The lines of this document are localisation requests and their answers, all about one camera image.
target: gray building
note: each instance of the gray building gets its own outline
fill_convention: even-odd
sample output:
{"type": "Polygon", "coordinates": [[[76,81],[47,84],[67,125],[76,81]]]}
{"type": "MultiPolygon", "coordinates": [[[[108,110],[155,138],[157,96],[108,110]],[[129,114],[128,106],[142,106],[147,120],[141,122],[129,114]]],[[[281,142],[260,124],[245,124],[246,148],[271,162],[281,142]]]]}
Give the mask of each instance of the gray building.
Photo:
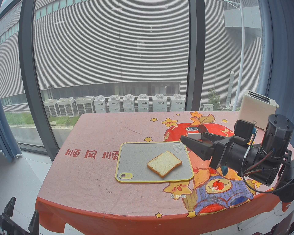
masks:
{"type": "MultiPolygon", "coordinates": [[[[5,111],[29,110],[18,56],[21,2],[0,21],[0,97],[5,111]]],[[[230,72],[234,102],[241,54],[239,9],[205,0],[206,47],[202,103],[214,88],[224,105],[230,72]]],[[[242,94],[256,90],[261,35],[258,5],[245,3],[242,94]]],[[[188,0],[37,0],[34,53],[43,100],[87,95],[186,95],[188,0]]]]}

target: white toaster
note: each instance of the white toaster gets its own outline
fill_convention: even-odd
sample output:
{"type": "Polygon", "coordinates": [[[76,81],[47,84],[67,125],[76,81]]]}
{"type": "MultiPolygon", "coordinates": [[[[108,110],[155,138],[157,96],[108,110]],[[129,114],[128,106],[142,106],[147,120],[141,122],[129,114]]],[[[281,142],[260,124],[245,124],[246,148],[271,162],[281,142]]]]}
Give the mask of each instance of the white toaster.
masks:
{"type": "Polygon", "coordinates": [[[243,119],[255,124],[255,126],[266,129],[268,116],[276,112],[280,106],[264,95],[246,90],[243,96],[238,119],[243,119]]]}

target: cartoon character print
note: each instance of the cartoon character print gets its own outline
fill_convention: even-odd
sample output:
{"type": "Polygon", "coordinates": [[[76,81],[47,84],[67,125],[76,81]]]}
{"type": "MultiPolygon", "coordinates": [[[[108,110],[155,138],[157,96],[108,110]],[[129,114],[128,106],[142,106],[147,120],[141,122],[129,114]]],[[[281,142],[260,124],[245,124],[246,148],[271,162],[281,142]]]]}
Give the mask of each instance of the cartoon character print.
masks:
{"type": "MultiPolygon", "coordinates": [[[[199,112],[191,113],[192,123],[180,123],[171,126],[165,132],[164,141],[180,141],[181,135],[199,133],[198,126],[204,125],[213,134],[232,136],[234,132],[225,126],[212,123],[215,117],[212,114],[203,116],[199,112]]],[[[170,183],[163,191],[181,196],[185,208],[195,211],[196,215],[212,214],[227,208],[238,207],[254,198],[252,190],[249,190],[237,173],[228,169],[223,176],[221,169],[214,170],[209,167],[210,161],[203,161],[194,152],[189,152],[189,158],[194,171],[193,189],[189,189],[189,181],[170,183]],[[185,191],[178,189],[178,184],[186,185],[185,191]]]]}

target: robotic wrist camera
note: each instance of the robotic wrist camera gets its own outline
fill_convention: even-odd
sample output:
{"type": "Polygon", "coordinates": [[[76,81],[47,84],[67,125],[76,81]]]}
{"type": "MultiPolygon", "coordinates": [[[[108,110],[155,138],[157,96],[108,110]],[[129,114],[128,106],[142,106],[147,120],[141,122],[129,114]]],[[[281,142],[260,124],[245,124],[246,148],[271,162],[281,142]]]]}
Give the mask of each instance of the robotic wrist camera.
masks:
{"type": "Polygon", "coordinates": [[[210,167],[221,167],[225,176],[228,168],[238,172],[245,184],[260,193],[273,193],[282,202],[294,200],[294,160],[292,152],[287,149],[292,133],[293,123],[283,115],[271,114],[261,144],[253,145],[257,129],[254,123],[238,120],[234,134],[224,137],[208,133],[204,125],[198,126],[201,140],[181,136],[181,142],[197,154],[202,160],[210,160],[210,167]],[[258,191],[245,181],[244,176],[270,186],[276,176],[278,181],[273,191],[258,191]]]}

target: table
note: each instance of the table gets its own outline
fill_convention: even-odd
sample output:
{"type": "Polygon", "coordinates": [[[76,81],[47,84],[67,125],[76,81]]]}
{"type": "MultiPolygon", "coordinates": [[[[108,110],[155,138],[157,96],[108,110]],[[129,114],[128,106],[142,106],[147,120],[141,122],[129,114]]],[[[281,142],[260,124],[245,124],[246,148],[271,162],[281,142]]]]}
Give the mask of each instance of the table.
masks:
{"type": "MultiPolygon", "coordinates": [[[[40,224],[64,232],[65,223],[90,234],[202,234],[271,211],[279,198],[255,194],[236,172],[209,168],[189,152],[194,178],[185,182],[126,184],[115,179],[120,145],[178,141],[197,133],[231,136],[238,112],[146,112],[83,114],[57,154],[38,194],[40,224]],[[212,181],[228,187],[210,192],[212,181]]],[[[256,143],[264,132],[259,129],[256,143]]],[[[273,190],[246,178],[254,188],[273,190]]]]}

